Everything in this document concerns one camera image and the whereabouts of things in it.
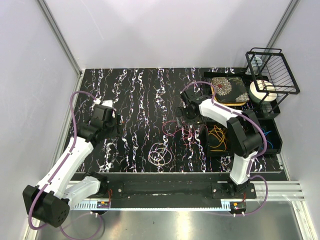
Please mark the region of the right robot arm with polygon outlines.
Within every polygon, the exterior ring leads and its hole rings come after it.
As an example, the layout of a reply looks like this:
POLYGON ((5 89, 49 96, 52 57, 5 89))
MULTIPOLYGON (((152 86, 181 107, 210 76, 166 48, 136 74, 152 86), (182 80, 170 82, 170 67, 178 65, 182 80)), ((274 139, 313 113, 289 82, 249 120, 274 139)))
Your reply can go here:
POLYGON ((185 124, 201 124, 205 120, 212 120, 226 128, 233 165, 225 190, 230 197, 239 198, 250 183, 253 161, 267 150, 267 139, 256 114, 250 109, 240 111, 230 108, 192 90, 183 90, 180 98, 183 107, 176 115, 182 117, 185 124))

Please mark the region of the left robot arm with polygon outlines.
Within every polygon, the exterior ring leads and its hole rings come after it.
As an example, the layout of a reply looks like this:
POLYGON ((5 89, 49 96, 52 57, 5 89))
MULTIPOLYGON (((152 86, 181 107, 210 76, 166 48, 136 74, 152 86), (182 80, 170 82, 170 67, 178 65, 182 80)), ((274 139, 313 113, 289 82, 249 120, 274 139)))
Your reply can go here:
POLYGON ((86 173, 83 179, 68 187, 81 163, 95 147, 108 138, 122 134, 122 118, 116 113, 112 100, 105 100, 93 107, 89 122, 77 126, 76 136, 49 173, 36 186, 27 185, 22 192, 28 222, 37 219, 58 228, 66 220, 70 209, 84 199, 108 195, 107 177, 86 173))

